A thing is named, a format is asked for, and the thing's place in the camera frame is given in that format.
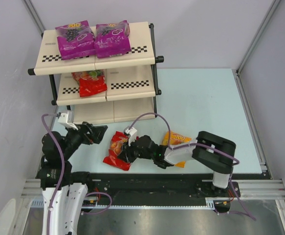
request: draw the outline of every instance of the snack bag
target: snack bag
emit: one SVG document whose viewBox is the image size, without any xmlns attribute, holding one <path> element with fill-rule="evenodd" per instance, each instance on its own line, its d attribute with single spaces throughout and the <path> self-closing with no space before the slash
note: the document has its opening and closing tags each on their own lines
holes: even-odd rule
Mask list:
<svg viewBox="0 0 285 235">
<path fill-rule="evenodd" d="M 88 21 L 71 23 L 55 28 L 62 60 L 95 54 L 94 34 Z"/>
<path fill-rule="evenodd" d="M 72 72 L 72 75 L 79 84 L 80 97 L 88 97 L 108 89 L 103 70 Z"/>
<path fill-rule="evenodd" d="M 96 33 L 94 48 L 98 58 L 124 55 L 131 50 L 127 21 L 97 24 Z"/>
<path fill-rule="evenodd" d="M 122 152 L 123 144 L 127 141 L 128 137 L 124 133 L 116 131 L 110 142 L 109 155 L 103 159 L 103 162 L 122 170 L 129 170 L 131 163 L 117 158 Z"/>
<path fill-rule="evenodd" d="M 189 141 L 191 141 L 190 137 L 182 136 L 180 134 L 177 134 L 177 133 L 171 131 L 171 140 L 170 140 L 171 145 L 177 145 L 177 144 L 186 143 Z M 163 138 L 163 141 L 162 141 L 162 145 L 167 145 L 167 144 L 168 144 L 168 132 L 166 132 L 166 134 Z M 179 162 L 175 166 L 184 168 L 185 164 L 186 164 L 186 162 Z"/>
</svg>

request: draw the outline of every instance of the table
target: table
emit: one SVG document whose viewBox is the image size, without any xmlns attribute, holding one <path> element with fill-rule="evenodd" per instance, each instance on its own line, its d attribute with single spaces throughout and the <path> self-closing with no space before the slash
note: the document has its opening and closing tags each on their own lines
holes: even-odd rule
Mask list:
<svg viewBox="0 0 285 235">
<path fill-rule="evenodd" d="M 157 112 L 163 115 L 172 131 L 195 138 L 199 131 L 208 131 L 236 143 L 235 157 L 240 164 L 234 173 L 261 174 L 259 159 L 244 114 L 243 106 L 231 69 L 159 69 L 158 84 L 162 95 L 157 96 Z M 151 160 L 137 159 L 129 171 L 102 162 L 108 154 L 110 139 L 115 131 L 123 131 L 131 122 L 110 123 L 99 145 L 82 145 L 69 159 L 72 171 L 92 173 L 212 173 L 212 170 L 193 160 L 185 168 L 161 169 Z M 160 118 L 139 121 L 138 135 L 149 135 L 160 144 L 167 132 Z M 54 131 L 66 134 L 55 122 Z"/>
</svg>

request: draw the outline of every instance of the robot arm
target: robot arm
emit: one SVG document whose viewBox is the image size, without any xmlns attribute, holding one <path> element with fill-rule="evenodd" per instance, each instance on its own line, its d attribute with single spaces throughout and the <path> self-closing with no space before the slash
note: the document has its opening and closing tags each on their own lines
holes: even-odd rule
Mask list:
<svg viewBox="0 0 285 235">
<path fill-rule="evenodd" d="M 136 131 L 125 130 L 125 133 L 134 133 Z M 227 188 L 229 177 L 233 171 L 233 160 L 229 159 L 218 152 L 233 156 L 236 144 L 225 138 L 214 134 L 201 131 L 197 137 L 197 142 L 191 141 L 179 145 L 174 145 L 173 149 L 168 146 L 157 145 L 149 136 L 142 136 L 135 141 L 131 141 L 124 146 L 120 158 L 135 159 L 145 158 L 152 159 L 158 167 L 166 168 L 173 166 L 181 161 L 197 160 L 214 171 L 213 185 L 218 188 Z M 202 146 L 209 146 L 215 151 Z"/>
<path fill-rule="evenodd" d="M 66 128 L 66 136 L 61 136 L 55 131 L 52 134 L 63 152 L 64 166 L 62 166 L 59 150 L 51 136 L 46 134 L 42 139 L 44 155 L 37 178 L 41 180 L 40 187 L 43 189 L 44 197 L 43 235 L 76 235 L 85 195 L 88 190 L 93 189 L 94 184 L 89 172 L 71 173 L 72 165 L 68 160 L 80 145 L 99 144 L 108 127 L 93 126 L 87 122 L 75 124 L 73 112 L 69 110 L 60 113 L 59 123 Z M 62 167 L 64 175 L 50 206 Z"/>
</svg>

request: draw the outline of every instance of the wire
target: wire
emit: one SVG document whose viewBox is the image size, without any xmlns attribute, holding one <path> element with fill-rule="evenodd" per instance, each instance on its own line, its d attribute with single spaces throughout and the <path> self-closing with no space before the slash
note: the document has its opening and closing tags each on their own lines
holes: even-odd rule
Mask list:
<svg viewBox="0 0 285 235">
<path fill-rule="evenodd" d="M 46 221 L 46 234 L 47 235 L 50 235 L 50 220 L 51 220 L 51 208 L 52 208 L 52 204 L 53 204 L 53 201 L 54 201 L 54 198 L 55 198 L 55 195 L 61 185 L 61 182 L 62 182 L 62 179 L 63 179 L 63 176 L 64 176 L 64 169 L 65 169 L 65 160 L 64 160 L 64 155 L 63 155 L 63 151 L 60 147 L 60 144 L 58 143 L 58 141 L 56 140 L 55 136 L 53 135 L 53 133 L 51 132 L 51 130 L 49 129 L 48 125 L 46 124 L 45 122 L 45 117 L 46 116 L 52 116 L 52 117 L 57 117 L 57 114 L 44 114 L 41 116 L 41 120 L 43 122 L 43 125 L 46 129 L 46 131 L 48 132 L 48 134 L 51 136 L 51 138 L 53 139 L 59 153 L 60 153 L 60 157 L 61 157 L 61 174 L 60 174 L 60 178 L 59 178 L 59 181 L 58 183 L 56 184 L 56 187 L 54 189 L 54 192 L 52 194 L 52 197 L 51 197 L 51 200 L 50 200 L 50 203 L 49 203 L 49 207 L 48 207 L 48 214 L 47 214 L 47 221 Z"/>
<path fill-rule="evenodd" d="M 107 196 L 110 200 L 110 204 L 99 212 L 94 212 L 94 213 L 82 212 L 82 214 L 101 214 L 101 213 L 105 212 L 108 208 L 110 208 L 110 206 L 112 205 L 112 202 L 113 202 L 112 197 L 109 194 L 107 194 L 106 192 L 91 192 L 91 193 L 86 194 L 85 197 L 88 197 L 88 196 L 94 195 L 94 194 L 96 194 L 96 195 L 101 194 L 101 195 Z"/>
<path fill-rule="evenodd" d="M 164 120 L 164 122 L 166 123 L 167 128 L 168 128 L 168 144 L 167 144 L 167 145 L 168 145 L 168 148 L 169 148 L 170 150 L 177 150 L 177 149 L 181 149 L 181 148 L 185 148 L 185 147 L 189 147 L 189 146 L 199 146 L 199 147 L 211 149 L 211 150 L 213 150 L 214 152 L 219 153 L 219 154 L 223 155 L 224 157 L 227 157 L 227 158 L 229 158 L 229 159 L 235 161 L 235 163 L 233 163 L 233 165 L 238 165 L 238 164 L 240 163 L 240 161 L 239 161 L 238 159 L 234 158 L 233 156 L 230 156 L 230 155 L 227 154 L 227 153 L 224 153 L 224 152 L 222 152 L 222 151 L 220 151 L 220 150 L 218 150 L 218 149 L 212 148 L 211 146 L 208 146 L 208 145 L 205 145 L 205 144 L 202 144 L 202 143 L 190 143 L 190 144 L 189 144 L 189 143 L 186 143 L 186 144 L 184 144 L 184 145 L 176 146 L 176 147 L 174 147 L 174 148 L 171 147 L 171 146 L 170 146 L 171 128 L 170 128 L 170 126 L 169 126 L 167 120 L 166 120 L 162 115 L 160 115 L 160 114 L 156 114 L 156 113 L 145 113 L 145 114 L 142 114 L 142 115 L 140 115 L 139 117 L 137 117 L 135 121 L 133 121 L 133 123 L 130 125 L 129 129 L 131 129 L 131 128 L 135 125 L 135 123 L 136 123 L 140 118 L 142 118 L 143 116 L 146 116 L 146 115 L 156 115 L 156 116 L 159 116 L 160 118 L 162 118 L 162 119 Z M 229 214 L 229 213 L 231 213 L 231 214 L 244 214 L 244 215 L 250 217 L 251 219 L 253 219 L 254 221 L 256 221 L 256 218 L 249 212 L 249 210 L 246 208 L 246 206 L 244 205 L 244 203 L 242 202 L 242 200 L 239 198 L 237 192 L 235 191 L 234 185 L 233 185 L 232 180 L 231 180 L 231 177 L 232 177 L 232 174 L 231 174 L 230 177 L 229 177 L 229 185 L 230 185 L 230 187 L 232 188 L 232 190 L 233 190 L 233 192 L 234 192 L 236 198 L 238 199 L 240 205 L 242 206 L 242 208 L 244 209 L 244 211 L 245 211 L 246 213 L 241 212 L 241 211 L 231 211 L 231 212 L 227 212 L 227 213 L 219 213 L 216 209 L 215 209 L 215 212 L 216 212 L 217 214 Z"/>
<path fill-rule="evenodd" d="M 100 199 L 101 199 L 101 194 L 97 194 L 97 202 L 99 202 L 100 201 Z"/>
<path fill-rule="evenodd" d="M 235 196 L 232 194 L 231 190 L 228 190 L 228 194 L 230 197 L 232 197 L 232 199 L 230 200 L 230 202 L 232 202 L 235 199 Z"/>
<path fill-rule="evenodd" d="M 132 124 L 130 125 L 129 129 L 131 129 L 139 119 L 141 119 L 143 116 L 146 116 L 146 115 L 155 115 L 155 116 L 158 116 L 158 117 L 162 118 L 163 121 L 166 123 L 167 128 L 168 128 L 168 142 L 167 142 L 167 146 L 168 146 L 168 148 L 169 148 L 170 150 L 172 150 L 173 147 L 171 147 L 171 145 L 170 145 L 170 143 L 171 143 L 171 128 L 170 128 L 170 126 L 169 126 L 167 120 L 166 120 L 162 115 L 160 115 L 160 114 L 156 114 L 156 113 L 145 113 L 145 114 L 142 114 L 142 115 L 140 115 L 139 117 L 137 117 L 135 121 L 132 122 Z"/>
</svg>

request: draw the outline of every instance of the grape candy bag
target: grape candy bag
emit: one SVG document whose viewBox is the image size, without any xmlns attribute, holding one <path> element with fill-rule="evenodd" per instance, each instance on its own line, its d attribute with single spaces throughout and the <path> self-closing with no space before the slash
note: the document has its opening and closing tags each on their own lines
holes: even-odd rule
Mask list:
<svg viewBox="0 0 285 235">
<path fill-rule="evenodd" d="M 79 84 L 79 97 L 88 97 L 108 89 L 103 70 L 72 72 L 72 76 Z"/>
<path fill-rule="evenodd" d="M 130 28 L 127 21 L 96 25 L 94 48 L 98 58 L 124 55 L 131 50 L 129 43 Z"/>
<path fill-rule="evenodd" d="M 55 28 L 62 60 L 95 54 L 94 34 L 88 21 L 71 23 Z"/>
</svg>

